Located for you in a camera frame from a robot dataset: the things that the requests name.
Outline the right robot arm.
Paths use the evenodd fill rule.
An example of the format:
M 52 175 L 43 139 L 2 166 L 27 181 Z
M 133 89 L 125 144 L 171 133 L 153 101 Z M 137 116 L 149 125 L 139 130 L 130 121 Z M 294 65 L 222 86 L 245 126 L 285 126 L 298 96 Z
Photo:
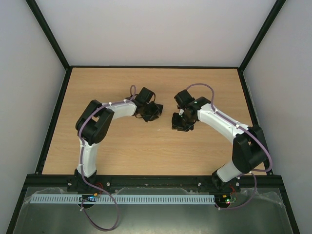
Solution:
M 212 174 L 213 187 L 225 190 L 235 177 L 247 174 L 268 159 L 267 144 L 262 129 L 242 124 L 218 110 L 205 97 L 195 99 L 184 89 L 174 97 L 178 113 L 173 113 L 172 129 L 192 131 L 196 122 L 209 125 L 232 144 L 231 160 Z

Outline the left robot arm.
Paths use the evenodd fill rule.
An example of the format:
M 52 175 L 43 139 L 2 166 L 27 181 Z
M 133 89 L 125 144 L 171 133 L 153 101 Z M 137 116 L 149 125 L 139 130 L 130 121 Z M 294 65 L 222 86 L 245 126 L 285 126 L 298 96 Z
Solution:
M 103 103 L 92 100 L 76 122 L 80 142 L 78 166 L 74 172 L 69 191 L 86 192 L 95 190 L 96 158 L 100 143 L 107 135 L 111 122 L 121 117 L 141 118 L 145 122 L 158 119 L 163 105 L 155 102 L 153 91 L 143 87 L 136 93 L 136 86 L 130 88 L 130 96 L 122 101 Z

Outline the right control board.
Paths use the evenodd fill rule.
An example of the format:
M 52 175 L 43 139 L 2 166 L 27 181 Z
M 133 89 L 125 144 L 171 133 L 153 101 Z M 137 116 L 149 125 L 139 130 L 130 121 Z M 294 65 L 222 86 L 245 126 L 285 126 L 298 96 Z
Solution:
M 214 201 L 217 204 L 226 204 L 226 205 L 230 205 L 232 203 L 237 202 L 237 193 L 229 193 L 229 194 L 225 194 L 225 195 L 216 195 L 214 197 Z

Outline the control board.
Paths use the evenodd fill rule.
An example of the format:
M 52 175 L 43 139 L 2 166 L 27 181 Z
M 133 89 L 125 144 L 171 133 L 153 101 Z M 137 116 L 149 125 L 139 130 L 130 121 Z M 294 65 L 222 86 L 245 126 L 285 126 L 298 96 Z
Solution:
M 79 202 L 96 202 L 101 196 L 101 193 L 94 193 L 94 194 L 84 194 L 80 195 L 78 198 Z
M 230 205 L 232 203 L 237 202 L 237 193 L 229 193 L 229 194 L 225 194 L 225 195 L 216 195 L 214 197 L 214 201 L 217 204 L 226 204 L 226 205 Z

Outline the left control board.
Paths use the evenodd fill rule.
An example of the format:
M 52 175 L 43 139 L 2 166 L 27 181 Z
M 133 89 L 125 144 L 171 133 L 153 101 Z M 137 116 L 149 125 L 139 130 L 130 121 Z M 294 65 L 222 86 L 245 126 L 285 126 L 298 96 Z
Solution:
M 94 194 L 84 194 L 80 195 L 78 198 L 79 202 L 96 202 L 101 196 L 101 193 L 94 193 Z

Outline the black aluminium frame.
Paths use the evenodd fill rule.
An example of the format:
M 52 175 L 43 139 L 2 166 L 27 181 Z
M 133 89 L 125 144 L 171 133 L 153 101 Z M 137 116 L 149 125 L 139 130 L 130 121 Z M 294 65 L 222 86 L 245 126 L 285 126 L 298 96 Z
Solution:
M 39 161 L 36 166 L 35 173 L 28 174 L 23 188 L 21 190 L 20 196 L 18 198 L 16 207 L 14 209 L 12 218 L 10 220 L 7 233 L 12 234 L 14 231 L 17 230 L 17 222 L 18 218 L 21 216 L 21 209 L 22 209 L 22 202 L 26 196 L 26 190 L 29 187 L 47 187 L 51 185 L 52 187 L 65 185 L 65 182 L 69 181 L 71 175 L 43 175 L 42 171 L 45 165 L 45 161 L 47 158 L 47 153 L 51 145 L 52 136 L 54 134 L 57 119 L 59 117 L 59 113 L 61 110 L 61 106 L 65 97 L 65 93 L 68 87 L 68 83 L 70 80 L 70 75 L 73 70 L 73 66 L 69 65 L 68 61 L 65 58 L 59 44 L 57 43 L 56 38 L 54 37 L 46 19 L 44 18 L 38 4 L 34 0 L 28 0 L 27 4 L 32 11 L 34 17 L 36 18 L 37 22 L 39 23 L 41 29 L 45 33 L 47 39 L 49 40 L 50 44 L 52 45 L 56 55 L 60 59 L 61 64 L 63 65 L 66 73 L 62 82 L 62 86 L 58 95 L 58 99 L 56 102 L 56 106 L 53 111 L 53 115 L 50 121 L 50 125 L 47 131 L 47 135 L 45 137 L 45 141 L 43 144 L 42 151 L 40 153 Z M 274 22 L 275 18 L 277 17 L 278 13 L 282 9 L 285 1 L 277 0 L 271 11 L 269 12 L 268 16 L 266 17 L 263 25 L 261 26 L 257 36 L 255 37 L 251 47 L 249 48 L 246 56 L 244 57 L 240 66 L 236 67 L 238 72 L 239 80 L 242 86 L 242 90 L 244 93 L 245 101 L 247 103 L 248 111 L 252 120 L 252 123 L 257 125 L 258 119 L 255 114 L 255 108 L 252 104 L 251 94 L 248 91 L 246 80 L 244 78 L 243 72 L 246 69 L 247 65 L 249 64 L 250 60 L 252 59 L 253 55 L 255 54 L 257 48 L 259 47 L 260 43 L 262 42 L 263 38 L 265 37 L 266 33 L 268 32 L 269 28 L 271 27 L 272 23 Z M 104 179 L 109 179 L 113 182 L 113 186 L 116 187 L 117 185 L 140 185 L 142 186 L 144 182 L 148 183 L 148 187 L 151 188 L 195 188 L 198 192 L 208 192 L 212 190 L 212 182 L 211 176 L 209 175 L 100 175 L 98 178 L 103 181 Z M 272 170 L 269 170 L 266 175 L 258 175 L 257 177 L 257 184 L 259 188 L 278 188 L 281 193 L 281 199 L 286 206 L 287 217 L 290 222 L 290 227 L 292 232 L 297 234 L 299 233 L 299 228 L 297 222 L 295 220 L 293 210 L 291 208 L 291 204 L 285 189 L 284 182 L 282 177 L 279 175 L 274 175 Z

